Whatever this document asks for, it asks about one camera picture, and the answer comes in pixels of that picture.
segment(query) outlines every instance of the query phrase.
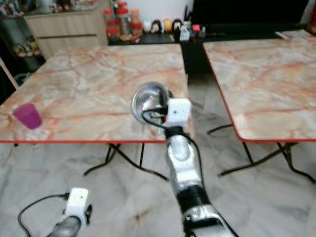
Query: white wall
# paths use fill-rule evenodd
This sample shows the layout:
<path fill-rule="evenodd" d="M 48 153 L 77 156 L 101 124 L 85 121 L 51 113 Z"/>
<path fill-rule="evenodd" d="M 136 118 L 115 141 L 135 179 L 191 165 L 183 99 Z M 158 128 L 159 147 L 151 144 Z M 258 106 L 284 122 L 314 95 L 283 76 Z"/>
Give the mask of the white wall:
<path fill-rule="evenodd" d="M 151 20 L 164 18 L 180 18 L 183 20 L 184 10 L 188 5 L 188 12 L 193 9 L 194 0 L 120 0 L 126 1 L 128 9 L 138 8 L 141 19 Z"/>

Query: cabinet drawer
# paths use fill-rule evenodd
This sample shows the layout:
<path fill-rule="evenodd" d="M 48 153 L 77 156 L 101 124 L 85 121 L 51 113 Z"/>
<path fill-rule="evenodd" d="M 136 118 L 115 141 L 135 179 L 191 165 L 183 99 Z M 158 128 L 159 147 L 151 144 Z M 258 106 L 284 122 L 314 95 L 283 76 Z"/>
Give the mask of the cabinet drawer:
<path fill-rule="evenodd" d="M 26 22 L 36 38 L 96 34 L 91 14 L 26 17 Z"/>
<path fill-rule="evenodd" d="M 99 46 L 98 38 L 96 36 L 38 39 L 38 44 L 46 60 L 62 48 Z"/>

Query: stainless steel bowl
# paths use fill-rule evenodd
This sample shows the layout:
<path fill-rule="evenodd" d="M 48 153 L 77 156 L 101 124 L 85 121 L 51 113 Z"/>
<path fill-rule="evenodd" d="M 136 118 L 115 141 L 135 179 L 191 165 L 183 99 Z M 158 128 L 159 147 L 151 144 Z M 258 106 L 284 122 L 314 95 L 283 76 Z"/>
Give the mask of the stainless steel bowl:
<path fill-rule="evenodd" d="M 143 84 L 135 92 L 132 100 L 132 112 L 141 123 L 146 123 L 142 118 L 144 110 L 154 109 L 157 105 L 166 105 L 169 99 L 168 90 L 158 82 Z"/>

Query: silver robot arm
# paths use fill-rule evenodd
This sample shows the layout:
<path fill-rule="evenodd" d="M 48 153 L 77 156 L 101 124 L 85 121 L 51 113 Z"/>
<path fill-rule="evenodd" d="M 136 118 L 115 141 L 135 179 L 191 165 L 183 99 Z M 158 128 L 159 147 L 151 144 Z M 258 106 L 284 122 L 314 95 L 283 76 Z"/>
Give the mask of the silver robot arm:
<path fill-rule="evenodd" d="M 195 168 L 194 150 L 182 135 L 168 138 L 166 161 L 170 182 L 182 212 L 186 237 L 233 237 L 212 206 Z"/>

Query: red jar lid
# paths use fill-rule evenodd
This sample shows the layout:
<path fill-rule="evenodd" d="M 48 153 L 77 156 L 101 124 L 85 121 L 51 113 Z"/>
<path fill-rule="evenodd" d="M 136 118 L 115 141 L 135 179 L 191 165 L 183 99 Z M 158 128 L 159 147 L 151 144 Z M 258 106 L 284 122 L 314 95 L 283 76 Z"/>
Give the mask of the red jar lid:
<path fill-rule="evenodd" d="M 104 10 L 104 13 L 105 13 L 105 14 L 112 14 L 113 11 L 112 11 L 111 8 L 108 8 L 108 9 L 105 9 L 105 10 Z"/>
<path fill-rule="evenodd" d="M 125 2 L 125 1 L 118 2 L 118 7 L 124 7 L 124 6 L 127 6 L 127 2 Z"/>
<path fill-rule="evenodd" d="M 138 23 L 132 23 L 131 24 L 133 28 L 142 28 L 142 23 L 138 22 Z"/>
<path fill-rule="evenodd" d="M 119 8 L 117 10 L 117 14 L 118 15 L 123 15 L 123 14 L 127 14 L 128 13 L 128 9 L 127 8 Z"/>
<path fill-rule="evenodd" d="M 119 29 L 117 27 L 107 29 L 108 34 L 117 34 L 118 32 L 119 32 Z"/>

